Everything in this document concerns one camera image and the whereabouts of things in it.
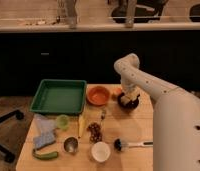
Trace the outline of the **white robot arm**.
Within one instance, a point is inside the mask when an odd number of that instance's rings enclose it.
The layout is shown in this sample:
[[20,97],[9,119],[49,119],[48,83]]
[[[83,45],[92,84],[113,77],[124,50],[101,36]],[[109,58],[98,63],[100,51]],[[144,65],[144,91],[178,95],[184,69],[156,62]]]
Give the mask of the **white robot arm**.
[[115,61],[124,93],[136,86],[153,106],[153,171],[200,171],[200,98],[139,69],[131,53]]

